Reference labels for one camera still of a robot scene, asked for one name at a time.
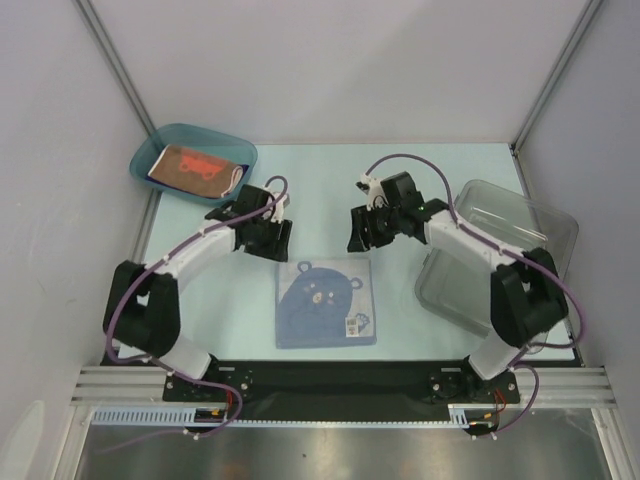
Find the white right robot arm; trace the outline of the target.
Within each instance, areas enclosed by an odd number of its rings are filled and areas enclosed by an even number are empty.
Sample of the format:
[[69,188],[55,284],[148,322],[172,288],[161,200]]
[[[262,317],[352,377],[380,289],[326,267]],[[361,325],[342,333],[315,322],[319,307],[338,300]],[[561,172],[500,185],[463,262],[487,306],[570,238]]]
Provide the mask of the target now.
[[429,247],[415,286],[419,302],[482,337],[460,377],[463,395],[481,402],[496,378],[568,315],[551,254],[525,250],[474,225],[451,202],[425,200],[407,172],[356,184],[367,197],[351,211],[347,250],[367,252],[403,235]]

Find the orange towel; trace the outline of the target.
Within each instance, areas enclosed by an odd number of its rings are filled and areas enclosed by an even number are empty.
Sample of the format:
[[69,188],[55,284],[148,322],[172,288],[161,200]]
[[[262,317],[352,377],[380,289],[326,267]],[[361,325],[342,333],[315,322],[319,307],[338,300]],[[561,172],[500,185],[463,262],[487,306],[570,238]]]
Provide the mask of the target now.
[[244,176],[245,168],[226,158],[189,147],[168,145],[147,177],[165,187],[206,199],[229,196]]

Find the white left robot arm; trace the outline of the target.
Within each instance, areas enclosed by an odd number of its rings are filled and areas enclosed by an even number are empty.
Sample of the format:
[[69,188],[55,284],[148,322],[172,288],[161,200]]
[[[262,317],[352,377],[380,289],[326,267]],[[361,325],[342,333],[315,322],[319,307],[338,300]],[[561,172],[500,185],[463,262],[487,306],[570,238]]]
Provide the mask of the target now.
[[242,251],[286,262],[293,222],[284,218],[289,204],[283,190],[244,185],[237,197],[210,211],[189,237],[158,260],[126,260],[113,275],[103,320],[106,352],[116,363],[153,362],[185,378],[199,400],[220,388],[218,360],[182,332],[180,296],[186,286],[217,259]]

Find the light blue towel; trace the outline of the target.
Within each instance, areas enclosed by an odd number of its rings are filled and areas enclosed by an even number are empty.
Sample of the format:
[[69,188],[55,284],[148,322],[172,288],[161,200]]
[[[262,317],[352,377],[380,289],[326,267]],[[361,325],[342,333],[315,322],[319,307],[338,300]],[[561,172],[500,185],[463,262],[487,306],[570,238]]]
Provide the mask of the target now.
[[275,280],[277,348],[342,348],[377,343],[368,259],[280,263]]

